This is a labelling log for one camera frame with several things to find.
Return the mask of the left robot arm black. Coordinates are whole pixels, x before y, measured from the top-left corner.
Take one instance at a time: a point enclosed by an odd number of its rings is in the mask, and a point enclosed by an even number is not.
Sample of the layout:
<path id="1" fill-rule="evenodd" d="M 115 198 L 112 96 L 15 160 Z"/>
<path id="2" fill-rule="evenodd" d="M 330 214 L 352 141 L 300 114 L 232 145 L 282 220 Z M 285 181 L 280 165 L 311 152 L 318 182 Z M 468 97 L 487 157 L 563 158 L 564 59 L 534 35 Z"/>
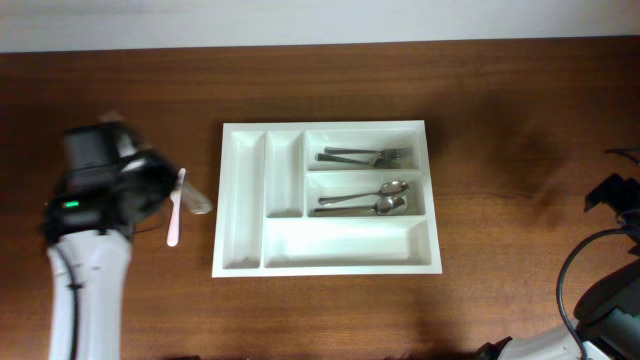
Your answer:
<path id="1" fill-rule="evenodd" d="M 180 239 L 181 208 L 197 215 L 211 201 L 122 122 L 64 133 L 68 166 L 41 226 L 53 277 L 48 356 L 117 359 L 122 300 L 139 223 L 171 202 L 167 243 Z"/>

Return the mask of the metal fork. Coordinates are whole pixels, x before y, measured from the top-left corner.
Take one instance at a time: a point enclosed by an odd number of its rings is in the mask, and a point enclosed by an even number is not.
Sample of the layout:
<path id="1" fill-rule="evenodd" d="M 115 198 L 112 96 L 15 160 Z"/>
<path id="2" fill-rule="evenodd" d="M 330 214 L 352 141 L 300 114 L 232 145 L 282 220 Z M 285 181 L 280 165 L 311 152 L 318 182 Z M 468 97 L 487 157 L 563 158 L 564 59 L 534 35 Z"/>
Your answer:
<path id="1" fill-rule="evenodd" d="M 347 148 L 325 147 L 324 153 L 329 155 L 369 154 L 369 155 L 377 155 L 386 159 L 397 160 L 397 159 L 412 157 L 413 149 L 412 148 L 387 148 L 383 150 L 368 150 L 368 149 L 347 149 Z"/>
<path id="2" fill-rule="evenodd" d="M 369 160 L 355 160 L 355 159 L 349 159 L 349 158 L 335 156 L 335 155 L 317 153 L 315 155 L 315 159 L 320 162 L 354 164 L 354 165 L 367 166 L 367 167 L 376 168 L 376 169 L 400 169 L 401 168 L 400 164 L 392 160 L 387 160 L 382 157 L 373 157 Z"/>

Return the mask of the metal fork top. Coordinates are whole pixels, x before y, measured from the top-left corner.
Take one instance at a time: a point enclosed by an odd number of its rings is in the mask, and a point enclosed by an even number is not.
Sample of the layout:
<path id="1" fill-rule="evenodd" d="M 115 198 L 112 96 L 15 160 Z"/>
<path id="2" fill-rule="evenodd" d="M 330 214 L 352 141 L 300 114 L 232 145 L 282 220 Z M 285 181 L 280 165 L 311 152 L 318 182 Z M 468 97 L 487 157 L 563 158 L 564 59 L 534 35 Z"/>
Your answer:
<path id="1" fill-rule="evenodd" d="M 397 159 L 412 157 L 413 149 L 412 148 L 387 148 L 383 150 L 368 150 L 368 149 L 347 149 L 347 148 L 325 147 L 324 153 L 329 155 L 369 154 L 369 155 L 377 155 L 386 159 L 397 160 Z"/>

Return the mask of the metal spoon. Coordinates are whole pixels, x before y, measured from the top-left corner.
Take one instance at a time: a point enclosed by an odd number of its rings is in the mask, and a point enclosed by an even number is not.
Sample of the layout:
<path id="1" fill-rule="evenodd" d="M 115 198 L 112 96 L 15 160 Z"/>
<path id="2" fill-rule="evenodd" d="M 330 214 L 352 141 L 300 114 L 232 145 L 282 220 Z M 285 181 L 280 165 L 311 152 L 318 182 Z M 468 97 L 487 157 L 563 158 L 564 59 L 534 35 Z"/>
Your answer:
<path id="1" fill-rule="evenodd" d="M 314 217 L 332 216 L 394 216 L 402 213 L 407 206 L 403 197 L 383 197 L 379 198 L 371 206 L 352 206 L 330 209 L 315 209 L 312 212 Z"/>
<path id="2" fill-rule="evenodd" d="M 404 196 L 410 190 L 410 185 L 405 181 L 389 181 L 381 185 L 381 187 L 373 192 L 361 193 L 361 194 L 353 194 L 353 195 L 342 195 L 342 196 L 333 196 L 333 197 L 319 197 L 318 204 L 322 206 L 333 205 L 339 202 L 349 201 L 356 198 L 366 197 L 366 196 L 378 196 L 378 197 L 394 197 L 394 196 Z"/>

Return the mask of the pink plastic knife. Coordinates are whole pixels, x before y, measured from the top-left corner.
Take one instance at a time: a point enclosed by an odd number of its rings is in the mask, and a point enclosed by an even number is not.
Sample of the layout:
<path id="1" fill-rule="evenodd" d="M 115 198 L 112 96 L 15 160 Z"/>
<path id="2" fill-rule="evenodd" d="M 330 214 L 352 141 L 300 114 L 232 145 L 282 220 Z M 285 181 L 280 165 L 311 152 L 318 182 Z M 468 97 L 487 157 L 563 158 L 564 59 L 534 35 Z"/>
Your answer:
<path id="1" fill-rule="evenodd" d="M 176 247 L 180 239 L 181 198 L 185 175 L 186 169 L 181 168 L 177 174 L 175 187 L 169 196 L 172 202 L 171 218 L 166 238 L 166 244 L 169 247 Z"/>

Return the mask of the metal spoon bottom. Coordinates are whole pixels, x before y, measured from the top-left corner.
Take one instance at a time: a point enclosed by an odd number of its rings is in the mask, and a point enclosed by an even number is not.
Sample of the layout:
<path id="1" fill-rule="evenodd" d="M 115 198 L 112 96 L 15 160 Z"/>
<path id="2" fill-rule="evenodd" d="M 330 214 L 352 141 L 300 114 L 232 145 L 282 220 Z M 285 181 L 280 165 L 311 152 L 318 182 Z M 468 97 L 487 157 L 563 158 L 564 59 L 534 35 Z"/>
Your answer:
<path id="1" fill-rule="evenodd" d="M 314 217 L 332 216 L 394 216 L 402 213 L 407 206 L 403 197 L 383 197 L 379 198 L 371 206 L 352 206 L 330 209 L 315 209 L 312 212 Z"/>

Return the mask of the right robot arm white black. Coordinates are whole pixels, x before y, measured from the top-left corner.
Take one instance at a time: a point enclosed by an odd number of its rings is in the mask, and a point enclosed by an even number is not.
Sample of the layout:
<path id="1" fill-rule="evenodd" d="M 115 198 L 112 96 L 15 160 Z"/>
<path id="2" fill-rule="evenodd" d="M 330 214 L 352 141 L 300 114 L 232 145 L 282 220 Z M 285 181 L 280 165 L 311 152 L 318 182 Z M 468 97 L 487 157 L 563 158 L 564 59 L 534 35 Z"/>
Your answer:
<path id="1" fill-rule="evenodd" d="M 534 337 L 507 337 L 486 343 L 473 355 L 484 360 L 639 360 L 639 261 L 634 260 L 595 282 L 577 302 L 573 315 L 564 306 L 563 289 L 570 265 L 597 240 L 625 236 L 629 253 L 639 255 L 639 182 L 614 173 L 585 197 L 584 210 L 607 205 L 617 226 L 582 240 L 564 261 L 556 281 L 556 305 L 562 324 Z"/>

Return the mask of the white plastic cutlery tray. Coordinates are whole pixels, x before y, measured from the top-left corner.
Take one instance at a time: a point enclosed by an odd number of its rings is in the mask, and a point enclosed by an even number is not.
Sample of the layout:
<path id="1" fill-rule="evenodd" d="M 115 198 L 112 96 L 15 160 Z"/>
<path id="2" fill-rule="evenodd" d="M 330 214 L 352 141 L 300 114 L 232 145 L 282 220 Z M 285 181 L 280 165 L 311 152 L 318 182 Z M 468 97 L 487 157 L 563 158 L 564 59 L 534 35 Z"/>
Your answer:
<path id="1" fill-rule="evenodd" d="M 320 162 L 325 147 L 412 148 L 400 169 Z M 394 216 L 314 217 L 315 209 L 371 206 L 378 196 L 333 205 L 319 197 L 405 181 Z M 223 277 L 438 274 L 442 270 L 425 124 L 227 123 L 223 127 L 212 274 Z"/>

